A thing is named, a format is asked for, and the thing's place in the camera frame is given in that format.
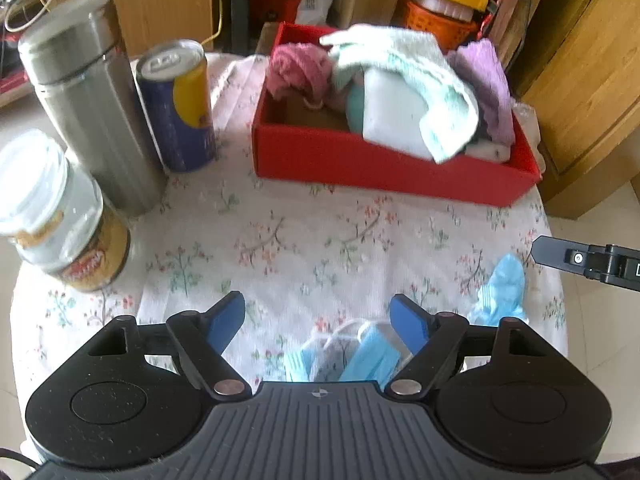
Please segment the mint white towel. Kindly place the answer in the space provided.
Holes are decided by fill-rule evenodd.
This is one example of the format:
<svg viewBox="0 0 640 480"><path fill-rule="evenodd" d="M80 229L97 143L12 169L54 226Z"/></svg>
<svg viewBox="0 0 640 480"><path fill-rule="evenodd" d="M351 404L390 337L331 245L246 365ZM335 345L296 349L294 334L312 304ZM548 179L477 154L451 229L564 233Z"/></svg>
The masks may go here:
<svg viewBox="0 0 640 480"><path fill-rule="evenodd" d="M426 106L418 120L420 141L434 162L446 162L471 141L480 122L477 99L429 32L357 24L319 42L330 49L335 89L346 87L360 70L380 70L401 77L420 96Z"/></svg>

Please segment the purple fluffy cloth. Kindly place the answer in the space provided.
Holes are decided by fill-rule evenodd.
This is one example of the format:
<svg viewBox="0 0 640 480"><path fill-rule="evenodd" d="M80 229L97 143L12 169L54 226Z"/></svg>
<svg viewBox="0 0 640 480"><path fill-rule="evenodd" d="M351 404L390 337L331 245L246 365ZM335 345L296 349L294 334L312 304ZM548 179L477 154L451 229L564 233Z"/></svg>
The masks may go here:
<svg viewBox="0 0 640 480"><path fill-rule="evenodd" d="M511 93L494 44L484 38L446 54L454 72L469 84L492 142L511 146L515 140Z"/></svg>

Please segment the pink knitted flower cloth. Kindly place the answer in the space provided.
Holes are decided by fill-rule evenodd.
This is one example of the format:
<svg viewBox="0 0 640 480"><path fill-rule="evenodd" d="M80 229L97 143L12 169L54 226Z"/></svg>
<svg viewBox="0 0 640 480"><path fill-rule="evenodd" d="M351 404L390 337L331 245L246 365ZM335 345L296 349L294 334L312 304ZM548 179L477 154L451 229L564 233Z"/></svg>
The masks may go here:
<svg viewBox="0 0 640 480"><path fill-rule="evenodd" d="M297 92L318 104L329 91L332 70L326 50L315 44L279 44L271 52L265 85L276 101Z"/></svg>

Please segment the speckled white sponge block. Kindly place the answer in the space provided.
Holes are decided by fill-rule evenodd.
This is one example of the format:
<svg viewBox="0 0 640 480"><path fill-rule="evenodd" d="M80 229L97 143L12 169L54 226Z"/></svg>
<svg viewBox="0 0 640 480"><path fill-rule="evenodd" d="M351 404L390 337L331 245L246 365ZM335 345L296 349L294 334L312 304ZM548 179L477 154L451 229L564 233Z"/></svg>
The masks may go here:
<svg viewBox="0 0 640 480"><path fill-rule="evenodd" d="M484 160L485 162L503 164L510 159L511 148L510 146L500 143L494 143L488 140L479 140L475 143L466 144L464 154L465 156Z"/></svg>

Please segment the pink pig plush toy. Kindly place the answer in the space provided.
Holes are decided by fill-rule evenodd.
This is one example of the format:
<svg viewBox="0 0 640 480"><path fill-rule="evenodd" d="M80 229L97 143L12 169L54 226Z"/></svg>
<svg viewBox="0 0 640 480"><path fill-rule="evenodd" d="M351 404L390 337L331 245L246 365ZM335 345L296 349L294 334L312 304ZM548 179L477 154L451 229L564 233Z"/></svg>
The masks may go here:
<svg viewBox="0 0 640 480"><path fill-rule="evenodd" d="M357 72L341 90L338 90L334 84L331 84L324 99L324 104L326 104L330 110L343 114L346 118L349 131L361 136L364 110L363 71L360 70Z"/></svg>

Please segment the light blue crumpled cloth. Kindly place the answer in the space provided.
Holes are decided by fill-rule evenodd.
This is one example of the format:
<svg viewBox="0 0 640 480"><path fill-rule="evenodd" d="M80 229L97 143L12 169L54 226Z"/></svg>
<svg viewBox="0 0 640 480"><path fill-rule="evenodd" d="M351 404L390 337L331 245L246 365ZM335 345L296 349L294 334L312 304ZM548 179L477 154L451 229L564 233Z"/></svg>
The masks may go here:
<svg viewBox="0 0 640 480"><path fill-rule="evenodd" d="M503 318L524 323L525 273L521 260L512 254L501 258L488 282L477 293L477 302L468 314L471 324L498 327Z"/></svg>

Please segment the light blue face mask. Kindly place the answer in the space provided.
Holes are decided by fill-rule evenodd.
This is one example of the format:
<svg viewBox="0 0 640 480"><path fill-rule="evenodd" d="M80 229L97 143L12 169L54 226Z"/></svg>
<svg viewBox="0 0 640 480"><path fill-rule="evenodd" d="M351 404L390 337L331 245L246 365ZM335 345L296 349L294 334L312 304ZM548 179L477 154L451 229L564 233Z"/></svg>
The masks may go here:
<svg viewBox="0 0 640 480"><path fill-rule="evenodd" d="M387 320L352 318L316 328L283 359L287 382L376 382L383 389L412 357Z"/></svg>

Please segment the floral white tablecloth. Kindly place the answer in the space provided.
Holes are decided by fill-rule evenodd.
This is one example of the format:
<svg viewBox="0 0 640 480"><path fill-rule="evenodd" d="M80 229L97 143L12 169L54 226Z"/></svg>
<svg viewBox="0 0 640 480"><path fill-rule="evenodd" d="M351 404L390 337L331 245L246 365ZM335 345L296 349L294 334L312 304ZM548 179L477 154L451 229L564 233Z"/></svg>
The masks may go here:
<svg viewBox="0 0 640 480"><path fill-rule="evenodd" d="M285 353L312 334L384 318L398 292L427 311L468 314L505 255L523 263L530 325L566 350L560 276L529 255L549 233L537 191L495 208L260 178L250 125L267 60L212 54L208 65L218 156L171 177L162 200L129 221L119 277L82 294L21 267L10 313L21 403L117 315L159 323L242 292L245 322L224 355L257 385L282 379Z"/></svg>

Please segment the Moccona glass coffee jar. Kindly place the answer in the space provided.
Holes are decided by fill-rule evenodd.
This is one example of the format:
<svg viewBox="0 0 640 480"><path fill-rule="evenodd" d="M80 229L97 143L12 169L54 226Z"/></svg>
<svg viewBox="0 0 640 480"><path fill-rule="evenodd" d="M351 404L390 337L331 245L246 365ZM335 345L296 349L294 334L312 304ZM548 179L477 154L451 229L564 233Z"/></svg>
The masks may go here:
<svg viewBox="0 0 640 480"><path fill-rule="evenodd" d="M111 284L131 243L94 177L37 129L1 149L1 235L24 261L80 292Z"/></svg>

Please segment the wooden cabinet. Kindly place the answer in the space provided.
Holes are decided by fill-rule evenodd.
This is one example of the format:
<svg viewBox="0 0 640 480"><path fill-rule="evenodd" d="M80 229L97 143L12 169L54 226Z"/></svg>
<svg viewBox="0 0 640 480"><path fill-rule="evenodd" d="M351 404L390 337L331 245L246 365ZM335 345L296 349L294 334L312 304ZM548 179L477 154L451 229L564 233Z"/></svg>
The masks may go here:
<svg viewBox="0 0 640 480"><path fill-rule="evenodd" d="M548 214L639 183L639 70L639 0L540 0L509 77L537 112Z"/></svg>

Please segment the red cardboard box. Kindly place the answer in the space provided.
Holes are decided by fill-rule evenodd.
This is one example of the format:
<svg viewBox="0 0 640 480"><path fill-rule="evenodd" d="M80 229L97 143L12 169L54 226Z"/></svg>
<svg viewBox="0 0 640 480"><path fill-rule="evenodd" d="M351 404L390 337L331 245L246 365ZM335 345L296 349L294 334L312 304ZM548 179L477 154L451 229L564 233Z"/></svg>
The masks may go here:
<svg viewBox="0 0 640 480"><path fill-rule="evenodd" d="M279 44L315 44L327 28L282 23L272 50ZM505 207L533 188L540 170L524 133L512 114L514 143L503 164L465 156L464 148L438 164L370 143L349 131L343 114L323 100L314 104L294 92L274 100L266 85L257 105L252 132L254 168L261 177L376 188L377 190L451 198ZM469 143L490 140L480 122Z"/></svg>

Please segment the blue yellow drink can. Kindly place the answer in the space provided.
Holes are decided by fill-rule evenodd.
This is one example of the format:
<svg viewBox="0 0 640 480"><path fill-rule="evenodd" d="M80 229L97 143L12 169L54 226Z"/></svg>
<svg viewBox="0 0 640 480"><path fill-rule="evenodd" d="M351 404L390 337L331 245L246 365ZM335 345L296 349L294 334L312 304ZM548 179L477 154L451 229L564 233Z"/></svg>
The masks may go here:
<svg viewBox="0 0 640 480"><path fill-rule="evenodd" d="M166 168L191 172L207 165L215 157L215 133L203 47L190 39L159 44L138 59L136 81Z"/></svg>

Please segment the orange plastic basket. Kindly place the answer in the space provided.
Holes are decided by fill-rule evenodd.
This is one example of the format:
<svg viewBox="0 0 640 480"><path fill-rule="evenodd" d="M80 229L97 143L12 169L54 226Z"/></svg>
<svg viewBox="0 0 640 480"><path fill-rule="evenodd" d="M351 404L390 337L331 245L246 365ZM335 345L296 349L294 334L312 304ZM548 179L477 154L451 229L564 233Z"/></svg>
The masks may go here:
<svg viewBox="0 0 640 480"><path fill-rule="evenodd" d="M399 0L398 12L401 27L432 34L444 53L466 44L478 32L478 24L475 22L448 18L427 10L412 0Z"/></svg>

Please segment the stainless steel thermos flask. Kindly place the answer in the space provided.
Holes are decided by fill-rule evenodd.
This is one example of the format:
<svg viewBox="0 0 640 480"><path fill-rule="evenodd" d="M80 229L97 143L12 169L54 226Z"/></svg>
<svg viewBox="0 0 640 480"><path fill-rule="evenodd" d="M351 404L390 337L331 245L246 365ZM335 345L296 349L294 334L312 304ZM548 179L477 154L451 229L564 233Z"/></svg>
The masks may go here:
<svg viewBox="0 0 640 480"><path fill-rule="evenodd" d="M114 0L67 0L24 32L18 53L50 121L111 203L141 216L166 174L146 121Z"/></svg>

